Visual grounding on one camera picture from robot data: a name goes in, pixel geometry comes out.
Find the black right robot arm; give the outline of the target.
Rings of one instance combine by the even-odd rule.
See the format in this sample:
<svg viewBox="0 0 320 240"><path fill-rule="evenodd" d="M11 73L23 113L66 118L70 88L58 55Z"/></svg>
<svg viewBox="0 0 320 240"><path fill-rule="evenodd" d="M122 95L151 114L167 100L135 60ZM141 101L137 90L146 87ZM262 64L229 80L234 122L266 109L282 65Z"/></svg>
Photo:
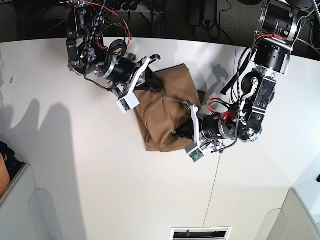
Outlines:
<svg viewBox="0 0 320 240"><path fill-rule="evenodd" d="M70 71L119 99L130 89L159 92L164 88L163 80L150 67L138 72L146 58L137 60L128 52L132 33L110 1L68 0L65 10ZM111 27L120 27L124 37L106 46L103 33Z"/></svg>

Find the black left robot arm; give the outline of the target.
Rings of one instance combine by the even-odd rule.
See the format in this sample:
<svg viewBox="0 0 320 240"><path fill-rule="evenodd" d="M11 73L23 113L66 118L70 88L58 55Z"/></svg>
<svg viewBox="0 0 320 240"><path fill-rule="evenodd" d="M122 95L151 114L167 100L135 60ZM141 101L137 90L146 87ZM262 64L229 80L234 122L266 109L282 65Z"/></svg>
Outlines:
<svg viewBox="0 0 320 240"><path fill-rule="evenodd" d="M211 97L206 103L208 109L220 104L226 111L211 110L205 115L195 104L184 101L190 119L175 134L191 140L185 151L194 161L206 152L223 152L227 148L223 140L257 140L267 107L275 96L275 78L287 72L302 21L318 9L317 0L269 0L263 4L252 47L243 51L236 74L221 90L222 95L230 93L231 103L219 97Z"/></svg>

